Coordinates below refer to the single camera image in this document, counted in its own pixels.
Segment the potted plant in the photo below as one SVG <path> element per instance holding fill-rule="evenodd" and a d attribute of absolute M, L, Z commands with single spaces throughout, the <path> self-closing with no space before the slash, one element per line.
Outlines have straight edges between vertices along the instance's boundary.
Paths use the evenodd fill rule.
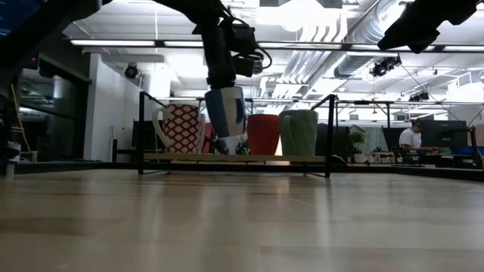
<path fill-rule="evenodd" d="M 355 157 L 355 163 L 365 163 L 366 156 L 362 154 L 362 151 L 359 149 L 361 144 L 364 144 L 366 141 L 366 136 L 361 132 L 353 132 L 349 134 L 349 141 L 351 142 L 351 154 Z"/>

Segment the white mug with red pattern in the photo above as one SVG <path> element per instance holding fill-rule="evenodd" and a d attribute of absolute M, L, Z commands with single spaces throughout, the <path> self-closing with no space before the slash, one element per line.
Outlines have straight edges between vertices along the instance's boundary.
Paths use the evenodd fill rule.
<path fill-rule="evenodd" d="M 163 114 L 163 128 L 158 120 Z M 205 116 L 196 106 L 170 104 L 153 111 L 153 126 L 167 153 L 201 153 L 205 136 Z"/>

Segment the glass wall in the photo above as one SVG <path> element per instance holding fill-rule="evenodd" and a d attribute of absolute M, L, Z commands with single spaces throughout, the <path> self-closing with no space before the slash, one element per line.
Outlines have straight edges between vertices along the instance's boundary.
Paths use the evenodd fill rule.
<path fill-rule="evenodd" d="M 23 71 L 20 118 L 39 162 L 82 159 L 86 103 L 87 86 L 45 71 Z M 22 151 L 29 151 L 26 144 Z"/>

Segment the white shirt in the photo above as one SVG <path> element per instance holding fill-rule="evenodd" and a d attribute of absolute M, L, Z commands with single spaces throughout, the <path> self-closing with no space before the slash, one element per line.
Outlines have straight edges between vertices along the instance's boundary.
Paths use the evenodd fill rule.
<path fill-rule="evenodd" d="M 420 148 L 422 146 L 422 140 L 420 138 L 420 133 L 415 133 L 411 128 L 405 129 L 400 134 L 400 145 L 407 144 L 414 148 Z"/>

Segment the blue and white mug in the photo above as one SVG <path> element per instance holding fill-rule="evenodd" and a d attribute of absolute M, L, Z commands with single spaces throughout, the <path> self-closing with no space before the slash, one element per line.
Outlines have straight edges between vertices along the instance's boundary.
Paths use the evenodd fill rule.
<path fill-rule="evenodd" d="M 219 138 L 245 132 L 245 101 L 241 87 L 214 89 L 205 93 L 206 110 Z"/>

